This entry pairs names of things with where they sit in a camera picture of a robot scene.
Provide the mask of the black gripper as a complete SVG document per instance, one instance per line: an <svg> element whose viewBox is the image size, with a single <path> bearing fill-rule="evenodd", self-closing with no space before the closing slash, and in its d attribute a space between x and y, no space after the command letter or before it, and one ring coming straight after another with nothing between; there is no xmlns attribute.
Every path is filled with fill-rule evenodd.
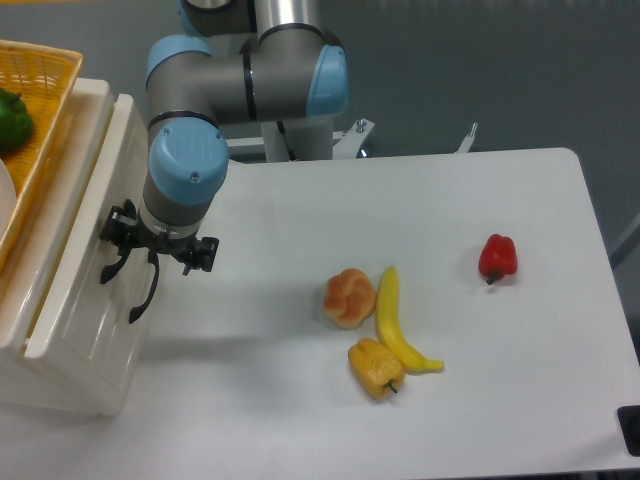
<svg viewBox="0 0 640 480"><path fill-rule="evenodd" d="M214 237L198 239L192 234L174 238L166 229L161 229L158 233L150 230L129 199L122 206L111 207L99 239L116 246L119 256L125 250L137 248L169 255L184 265L184 275L191 270L210 272L219 247L219 240Z"/></svg>

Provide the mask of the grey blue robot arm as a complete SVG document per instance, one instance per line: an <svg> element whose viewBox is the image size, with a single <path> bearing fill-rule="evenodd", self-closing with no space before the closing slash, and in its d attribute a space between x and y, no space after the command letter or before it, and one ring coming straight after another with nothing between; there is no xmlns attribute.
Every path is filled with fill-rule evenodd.
<svg viewBox="0 0 640 480"><path fill-rule="evenodd" d="M139 203L111 209L101 231L118 260L144 248L186 271L210 271L219 242L198 230L227 173L227 124L272 124L297 160L333 155L332 123L348 104L340 43L315 1L181 1L185 31L148 56L148 173Z"/></svg>

